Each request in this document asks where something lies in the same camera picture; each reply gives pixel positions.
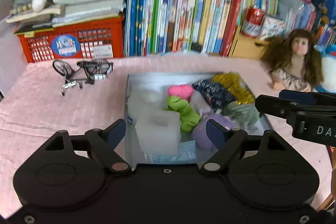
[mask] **screw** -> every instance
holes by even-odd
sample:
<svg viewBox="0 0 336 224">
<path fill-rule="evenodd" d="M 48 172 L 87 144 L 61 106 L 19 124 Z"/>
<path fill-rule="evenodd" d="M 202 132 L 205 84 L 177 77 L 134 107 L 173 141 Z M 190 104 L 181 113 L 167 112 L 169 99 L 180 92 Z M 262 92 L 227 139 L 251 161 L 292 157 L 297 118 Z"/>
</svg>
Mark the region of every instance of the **screw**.
<svg viewBox="0 0 336 224">
<path fill-rule="evenodd" d="M 25 216 L 23 218 L 23 220 L 25 221 L 25 223 L 27 224 L 34 224 L 35 223 L 35 219 L 32 216 Z"/>
<path fill-rule="evenodd" d="M 303 216 L 300 218 L 300 224 L 306 224 L 310 220 L 309 216 Z"/>
<path fill-rule="evenodd" d="M 204 169 L 208 171 L 217 171 L 221 168 L 221 166 L 215 162 L 209 162 L 204 165 Z"/>
</svg>

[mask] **sticker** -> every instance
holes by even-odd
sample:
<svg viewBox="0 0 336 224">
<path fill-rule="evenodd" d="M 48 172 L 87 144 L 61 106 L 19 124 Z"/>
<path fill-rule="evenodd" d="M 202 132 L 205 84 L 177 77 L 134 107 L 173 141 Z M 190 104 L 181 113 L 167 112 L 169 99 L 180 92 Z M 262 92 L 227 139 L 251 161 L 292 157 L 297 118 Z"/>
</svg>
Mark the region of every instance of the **sticker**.
<svg viewBox="0 0 336 224">
<path fill-rule="evenodd" d="M 93 54 L 97 57 L 113 57 L 112 45 L 101 45 L 93 47 Z"/>
<path fill-rule="evenodd" d="M 77 38 L 69 34 L 56 37 L 53 40 L 51 47 L 56 54 L 63 57 L 73 56 L 80 50 Z"/>
</svg>

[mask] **doll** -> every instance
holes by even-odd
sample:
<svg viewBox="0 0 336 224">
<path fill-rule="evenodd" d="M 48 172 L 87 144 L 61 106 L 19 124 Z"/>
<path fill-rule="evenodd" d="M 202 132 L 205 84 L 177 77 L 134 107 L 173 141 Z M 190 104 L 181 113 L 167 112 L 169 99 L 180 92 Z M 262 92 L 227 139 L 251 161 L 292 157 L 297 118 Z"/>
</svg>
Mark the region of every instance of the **doll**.
<svg viewBox="0 0 336 224">
<path fill-rule="evenodd" d="M 270 66 L 273 89 L 309 92 L 323 81 L 321 56 L 314 45 L 314 36 L 303 29 L 286 39 L 270 40 L 261 59 Z"/>
</svg>

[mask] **white foam block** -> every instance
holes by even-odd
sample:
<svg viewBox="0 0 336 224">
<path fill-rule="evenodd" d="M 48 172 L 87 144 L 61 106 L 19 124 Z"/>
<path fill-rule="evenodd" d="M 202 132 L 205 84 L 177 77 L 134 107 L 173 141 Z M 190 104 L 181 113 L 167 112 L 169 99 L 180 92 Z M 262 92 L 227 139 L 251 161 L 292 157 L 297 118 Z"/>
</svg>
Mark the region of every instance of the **white foam block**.
<svg viewBox="0 0 336 224">
<path fill-rule="evenodd" d="M 168 156 L 179 153 L 181 141 L 179 113 L 148 109 L 139 116 L 135 130 L 143 152 Z"/>
</svg>

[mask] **table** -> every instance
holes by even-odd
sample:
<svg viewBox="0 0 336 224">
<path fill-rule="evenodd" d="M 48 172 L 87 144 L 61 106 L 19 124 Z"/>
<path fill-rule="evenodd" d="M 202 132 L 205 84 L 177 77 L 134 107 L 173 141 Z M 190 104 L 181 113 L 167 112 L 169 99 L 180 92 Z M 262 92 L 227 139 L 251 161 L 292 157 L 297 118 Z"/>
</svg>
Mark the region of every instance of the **table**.
<svg viewBox="0 0 336 224">
<path fill-rule="evenodd" d="M 76 60 L 67 60 L 73 68 Z M 30 63 L 26 71 L 0 103 L 0 214 L 7 218 L 21 206 L 12 185 L 19 166 L 57 130 L 71 135 L 92 128 L 106 128 L 123 118 L 125 85 L 128 74 L 144 72 L 238 72 L 255 96 L 278 96 L 268 84 L 271 79 L 261 61 L 166 55 L 163 57 L 114 59 L 108 79 L 83 89 L 69 89 L 61 95 L 63 78 L 52 62 Z M 320 187 L 313 201 L 317 208 L 330 194 L 331 163 L 324 145 L 294 139 L 285 120 L 268 117 L 276 130 L 318 172 Z M 116 152 L 124 156 L 123 142 Z"/>
</svg>

